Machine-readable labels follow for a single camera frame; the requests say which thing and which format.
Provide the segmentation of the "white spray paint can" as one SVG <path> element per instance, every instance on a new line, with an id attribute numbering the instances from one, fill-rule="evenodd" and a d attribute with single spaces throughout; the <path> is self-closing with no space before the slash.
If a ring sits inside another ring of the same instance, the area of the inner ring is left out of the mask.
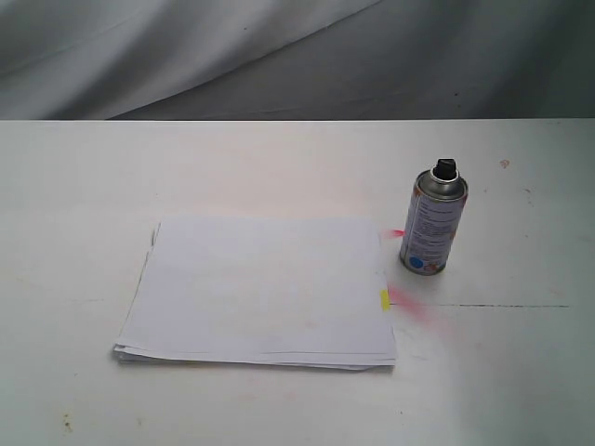
<path id="1" fill-rule="evenodd" d="M 416 177 L 399 253 L 407 269 L 424 276 L 444 270 L 468 195 L 452 158 Z"/>

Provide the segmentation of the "white paper stack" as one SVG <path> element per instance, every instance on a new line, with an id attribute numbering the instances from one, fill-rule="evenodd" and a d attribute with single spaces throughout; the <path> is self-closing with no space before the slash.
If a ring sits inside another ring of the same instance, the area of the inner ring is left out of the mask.
<path id="1" fill-rule="evenodd" d="M 113 350 L 131 361 L 391 366 L 386 289 L 366 218 L 170 217 Z"/>

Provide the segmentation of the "white backdrop cloth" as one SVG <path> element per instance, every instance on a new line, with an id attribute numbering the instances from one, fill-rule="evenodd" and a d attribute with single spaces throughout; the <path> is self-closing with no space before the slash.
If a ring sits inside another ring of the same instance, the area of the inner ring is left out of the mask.
<path id="1" fill-rule="evenodd" d="M 5 120 L 590 117 L 590 1 L 5 1 Z"/>

